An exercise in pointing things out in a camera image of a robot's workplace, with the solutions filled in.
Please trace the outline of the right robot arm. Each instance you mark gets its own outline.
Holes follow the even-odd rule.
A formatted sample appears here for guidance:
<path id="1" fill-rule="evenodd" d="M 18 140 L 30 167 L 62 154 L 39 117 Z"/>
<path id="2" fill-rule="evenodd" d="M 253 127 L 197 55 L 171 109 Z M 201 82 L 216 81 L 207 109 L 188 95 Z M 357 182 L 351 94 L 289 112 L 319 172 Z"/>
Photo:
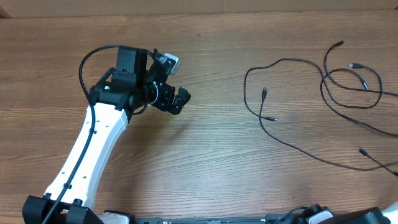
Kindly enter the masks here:
<path id="1" fill-rule="evenodd" d="M 379 207 L 337 215 L 320 224 L 397 224 L 397 202 L 380 210 Z"/>

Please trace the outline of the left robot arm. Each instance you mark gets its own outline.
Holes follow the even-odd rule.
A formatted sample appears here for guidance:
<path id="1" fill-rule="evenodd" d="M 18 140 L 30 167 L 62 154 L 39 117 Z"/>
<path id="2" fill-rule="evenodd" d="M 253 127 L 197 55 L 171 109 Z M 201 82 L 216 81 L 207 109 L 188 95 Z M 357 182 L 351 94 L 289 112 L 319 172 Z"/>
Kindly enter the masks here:
<path id="1" fill-rule="evenodd" d="M 115 49 L 115 67 L 90 89 L 82 88 L 88 100 L 84 124 L 44 195 L 25 201 L 25 223 L 135 223 L 134 215 L 125 212 L 94 213 L 98 184 L 113 147 L 131 118 L 149 105 L 177 115 L 191 95 L 166 83 L 180 66 L 176 56 L 123 45 Z"/>

